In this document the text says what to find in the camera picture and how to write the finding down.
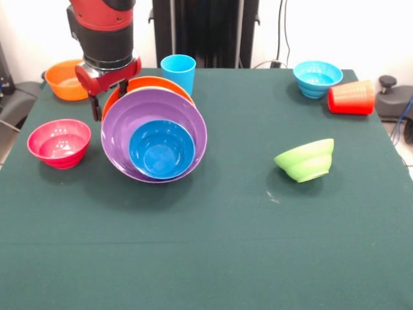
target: orange bowl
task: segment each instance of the orange bowl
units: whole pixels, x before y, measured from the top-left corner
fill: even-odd
[[[60,99],[78,101],[88,97],[75,73],[76,65],[81,62],[81,59],[64,61],[46,71],[45,80]]]
[[[185,99],[189,100],[193,106],[195,106],[194,100],[188,95],[188,93],[180,87],[178,84],[170,81],[169,79],[164,79],[163,77],[157,77],[157,76],[141,76],[137,77],[135,79],[131,79],[129,81],[129,86],[128,86],[128,92],[131,92],[133,90],[136,90],[138,88],[148,88],[148,87],[154,87],[154,88],[165,88],[167,90],[171,90],[172,92],[175,92],[178,95],[183,96]],[[109,109],[116,103],[116,101],[119,99],[119,89],[117,88],[108,98],[108,101],[106,101],[106,105],[103,108],[102,111],[102,121],[105,119],[106,114],[108,113]]]

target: bowl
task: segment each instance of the bowl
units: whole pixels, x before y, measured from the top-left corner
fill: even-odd
[[[176,178],[151,178],[137,170],[130,160],[129,143],[133,133],[141,125],[156,119],[180,124],[194,140],[194,162],[184,174]],[[195,106],[183,96],[159,89],[145,89],[122,97],[108,111],[101,127],[101,143],[109,161],[127,176],[147,183],[168,183],[190,174],[201,162],[207,149],[207,140],[207,126]]]
[[[304,96],[313,99],[324,97],[331,86],[343,79],[338,67],[323,61],[305,61],[298,64],[293,73]]]
[[[76,119],[57,119],[36,128],[27,148],[36,158],[56,169],[75,167],[85,156],[92,133]]]
[[[169,89],[170,91],[183,96],[185,99],[189,100],[189,102],[191,102],[191,104],[195,106],[195,103],[192,100],[192,98],[188,95],[188,93],[182,87],[180,87],[178,84],[168,79],[164,79],[163,77],[157,77],[157,76],[141,76],[135,79],[131,79],[129,81],[128,93],[126,94],[126,96],[129,94],[129,92],[132,92],[133,90],[137,90],[139,88],[148,89],[148,87],[152,87],[152,88],[160,87],[160,88]],[[119,99],[119,88],[115,89],[115,91],[111,93],[108,100],[106,101],[106,104],[102,110],[102,121],[105,119],[106,115],[108,114],[109,109],[117,102],[118,99]]]
[[[328,174],[332,164],[334,139],[323,139],[288,150],[274,158],[298,183]]]
[[[159,119],[143,124],[134,132],[129,155],[142,174],[167,180],[180,176],[191,166],[195,143],[180,124]]]
[[[45,80],[60,99],[79,101],[88,97],[87,91],[82,87],[75,73],[76,65],[81,62],[81,59],[64,61],[46,71]]]

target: bowl rim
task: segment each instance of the bowl rim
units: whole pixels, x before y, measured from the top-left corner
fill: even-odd
[[[141,93],[145,93],[145,92],[164,92],[165,90],[154,90],[154,89],[145,89],[142,90]],[[102,148],[103,148],[103,152],[105,153],[106,158],[108,158],[109,162],[115,166],[115,168],[119,171],[121,171],[125,176],[128,176],[129,178],[132,178],[136,181],[139,182],[143,182],[143,183],[150,183],[150,184],[166,184],[166,183],[172,183],[174,181],[178,181],[186,176],[188,176],[190,173],[192,173],[197,167],[198,165],[201,163],[202,159],[205,157],[205,154],[207,153],[207,147],[208,147],[208,126],[207,123],[205,122],[205,119],[202,115],[202,113],[197,109],[197,107],[193,104],[191,104],[191,101],[187,100],[185,97],[175,93],[175,92],[168,92],[169,94],[174,94],[173,96],[179,96],[182,99],[184,99],[185,101],[187,101],[189,103],[188,108],[189,109],[194,109],[195,113],[197,114],[197,116],[199,117],[199,121],[202,123],[202,130],[200,130],[200,132],[204,132],[205,131],[205,142],[204,144],[201,146],[201,151],[199,153],[199,158],[197,158],[196,156],[196,160],[194,160],[194,163],[196,163],[194,166],[193,164],[191,165],[191,167],[182,175],[177,176],[176,178],[172,178],[172,179],[167,179],[167,180],[158,180],[158,179],[153,179],[150,178],[144,174],[142,174],[144,177],[148,178],[148,180],[143,180],[142,177],[137,177],[135,175],[132,175],[129,172],[125,172],[122,171],[121,169],[118,168],[118,166],[114,163],[113,157],[109,156],[108,150],[103,146],[103,129],[105,126],[105,122],[103,122],[102,127],[101,127],[101,132],[100,132],[100,136],[101,136],[101,144],[102,144]]]
[[[300,76],[297,74],[297,68],[299,68],[301,65],[304,65],[304,64],[306,64],[306,63],[323,63],[323,64],[325,64],[325,65],[329,65],[329,66],[333,67],[334,69],[337,69],[338,72],[340,72],[340,78],[338,79],[338,81],[335,81],[335,82],[332,82],[332,83],[313,84],[313,83],[304,81],[304,80],[301,79]],[[307,60],[307,61],[303,61],[303,62],[299,63],[298,65],[296,65],[296,66],[294,67],[294,69],[292,69],[292,71],[293,71],[293,73],[294,73],[294,76],[295,76],[298,80],[300,80],[300,81],[302,81],[302,82],[304,82],[304,83],[307,83],[307,84],[309,84],[309,85],[314,85],[314,86],[324,86],[324,87],[334,86],[334,85],[340,83],[340,82],[343,80],[343,77],[344,77],[343,71],[342,71],[339,67],[333,65],[332,63],[327,63],[326,61],[321,61],[321,60]]]
[[[89,127],[85,122],[79,121],[78,119],[72,119],[72,118],[55,119],[55,120],[53,120],[53,121],[48,121],[47,123],[44,123],[44,124],[36,127],[36,128],[30,133],[29,137],[27,138],[27,142],[26,142],[27,149],[29,150],[30,153],[32,153],[32,155],[33,155],[34,157],[36,157],[36,158],[38,158],[38,159],[40,159],[40,160],[61,160],[61,159],[63,159],[63,158],[68,158],[68,157],[73,156],[73,154],[67,155],[67,156],[61,156],[61,157],[53,157],[53,158],[52,158],[52,157],[48,157],[48,156],[42,156],[42,155],[39,155],[38,153],[34,152],[34,151],[30,148],[30,146],[29,146],[30,140],[33,138],[33,135],[34,135],[38,130],[40,130],[41,128],[43,128],[43,127],[45,127],[45,126],[47,126],[47,125],[49,125],[49,124],[55,123],[55,122],[57,122],[57,121],[70,121],[70,122],[74,122],[74,123],[78,123],[78,124],[84,125],[84,126],[87,128],[88,136],[86,137],[86,143],[82,146],[81,149],[84,149],[84,148],[90,143],[90,140],[91,140],[91,138],[92,138],[92,131],[91,131],[90,127]]]
[[[133,78],[133,79],[130,79],[130,80],[129,80],[129,85],[131,85],[131,84],[133,84],[133,83],[139,83],[139,82],[145,83],[145,81],[151,81],[151,80],[158,80],[159,82],[164,82],[164,83],[168,84],[168,86],[173,85],[174,87],[179,88],[180,91],[182,91],[182,93],[186,94],[186,96],[183,96],[183,97],[184,97],[185,99],[189,100],[189,102],[191,102],[191,104],[192,104],[193,106],[195,106],[195,108],[196,108],[196,105],[195,105],[194,100],[192,99],[191,96],[189,96],[188,92],[187,92],[185,89],[183,89],[183,88],[182,88],[180,85],[178,85],[177,83],[175,83],[175,82],[173,82],[173,81],[171,81],[171,80],[169,80],[169,79],[165,79],[165,78],[163,78],[163,77],[161,77],[161,76],[138,76],[138,77],[135,77],[135,78]],[[132,91],[131,91],[131,90],[128,91],[125,96],[129,95],[131,92],[134,92],[135,90],[140,89],[140,88],[141,88],[141,87],[137,87],[137,88],[134,88]],[[171,91],[171,92],[175,92],[176,94],[178,94],[176,91],[174,91],[174,90],[172,90],[172,89],[170,89],[170,88],[168,88],[168,90]],[[110,105],[110,107],[109,107],[109,105],[108,105],[109,100],[113,99],[113,97],[114,97],[114,96],[117,96],[118,94],[119,94],[119,88],[115,89],[115,90],[109,95],[108,99],[105,101],[105,105],[104,105],[104,107],[103,107],[103,109],[102,109],[102,123],[104,122],[104,120],[105,120],[105,118],[106,118],[106,115],[109,113],[109,110],[110,110],[110,109],[116,104],[116,102],[117,102],[117,99],[116,99],[116,100]]]
[[[142,127],[151,124],[151,123],[171,123],[173,125],[178,126],[182,132],[184,132],[186,134],[186,136],[188,136],[190,138],[190,141],[192,142],[192,156],[191,156],[191,160],[189,161],[189,164],[187,165],[187,167],[185,167],[185,169],[181,172],[179,172],[179,174],[175,175],[175,176],[167,176],[167,177],[162,177],[162,176],[153,176],[150,173],[148,173],[147,170],[142,169],[141,167],[138,167],[135,163],[135,161],[132,159],[132,157],[130,156],[130,149],[131,149],[131,144],[132,144],[132,138],[133,136],[136,134],[136,132],[141,129]],[[157,180],[169,180],[169,179],[174,179],[179,177],[181,174],[185,173],[186,170],[188,170],[194,160],[195,160],[195,156],[196,156],[196,146],[195,146],[195,141],[193,139],[193,137],[191,136],[191,133],[189,133],[189,131],[182,126],[181,124],[177,123],[176,121],[171,121],[170,119],[153,119],[151,121],[147,121],[146,123],[142,124],[141,126],[139,126],[138,128],[136,128],[135,132],[132,134],[132,137],[130,138],[129,141],[129,159],[132,162],[132,165],[135,166],[136,169],[138,169],[142,174],[145,174],[146,176],[148,176],[149,178],[153,178],[153,179],[157,179]]]
[[[60,66],[71,65],[71,64],[75,64],[74,67],[73,67],[73,69],[75,69],[76,65],[80,64],[82,61],[83,61],[83,59],[69,59],[69,60],[61,61],[60,63],[55,63],[55,64],[52,65],[49,69],[46,70],[46,72],[45,72],[45,81],[46,81],[50,86],[53,86],[53,87],[62,87],[62,86],[60,86],[59,83],[55,83],[55,82],[52,82],[52,81],[50,80],[50,72],[51,72],[52,70],[57,69],[57,68],[60,67]],[[67,86],[65,85],[65,86],[63,86],[63,87],[64,87],[64,88],[67,88],[67,89],[75,89],[75,88],[82,87],[82,85],[81,85],[81,83],[79,82],[79,80],[77,80],[77,81],[78,81],[78,84],[76,84],[76,85],[67,85]]]
[[[286,155],[289,155],[290,153],[293,153],[293,152],[297,151],[297,150],[300,149],[301,147],[307,147],[307,146],[309,146],[309,145],[311,145],[311,144],[320,143],[320,142],[323,142],[323,141],[332,141],[332,142],[333,142],[333,147],[334,147],[334,138],[320,139],[320,140],[316,140],[316,141],[309,142],[309,143],[306,143],[306,144],[302,144],[302,145],[300,145],[300,146],[298,146],[298,147],[294,147],[293,149],[286,150],[285,152],[282,152],[281,154],[277,155],[277,156],[274,158],[274,161],[276,161],[276,160],[277,160],[278,158],[280,158],[280,157],[284,157],[284,156],[286,156]]]
[[[176,71],[176,70],[170,70],[170,69],[165,68],[165,62],[168,60],[168,58],[176,58],[176,57],[187,58],[189,60],[192,60],[193,61],[192,66],[189,69],[186,69],[186,70],[183,70],[183,71]],[[189,56],[189,55],[172,54],[172,55],[168,55],[167,57],[164,57],[161,60],[161,68],[163,70],[165,70],[167,72],[171,72],[171,73],[187,73],[187,72],[190,72],[190,71],[192,71],[193,69],[196,68],[196,60],[193,57]]]

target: light blue bowl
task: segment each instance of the light blue bowl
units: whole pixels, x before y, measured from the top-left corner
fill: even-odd
[[[180,176],[195,158],[195,143],[181,125],[154,120],[140,126],[129,143],[129,156],[140,173],[167,180]]]
[[[304,96],[313,99],[324,97],[330,87],[343,79],[343,73],[338,67],[322,61],[300,63],[293,73]]]

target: green bowl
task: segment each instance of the green bowl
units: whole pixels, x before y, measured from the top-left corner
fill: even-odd
[[[288,150],[274,158],[298,183],[327,174],[332,163],[334,139],[324,139]]]

